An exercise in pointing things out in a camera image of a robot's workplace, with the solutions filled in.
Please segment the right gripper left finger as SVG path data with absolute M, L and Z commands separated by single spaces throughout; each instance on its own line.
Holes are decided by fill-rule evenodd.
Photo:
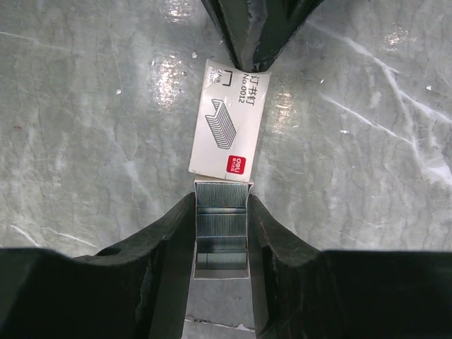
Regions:
M 2 338 L 180 338 L 195 197 L 93 256 L 1 250 Z

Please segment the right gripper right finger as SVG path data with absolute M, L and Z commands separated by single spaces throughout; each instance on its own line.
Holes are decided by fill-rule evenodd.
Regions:
M 451 254 L 321 251 L 248 200 L 257 338 L 450 338 Z

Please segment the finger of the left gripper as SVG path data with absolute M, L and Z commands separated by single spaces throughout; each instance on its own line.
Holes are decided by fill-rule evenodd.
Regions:
M 249 5 L 245 0 L 202 0 L 217 28 L 232 63 L 237 69 L 249 68 Z
M 267 71 L 320 1 L 247 1 L 250 14 L 243 69 Z

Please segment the small staple box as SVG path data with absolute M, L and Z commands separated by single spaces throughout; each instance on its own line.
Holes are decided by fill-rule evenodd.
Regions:
M 189 162 L 197 280 L 249 277 L 247 201 L 269 82 L 269 72 L 206 62 Z

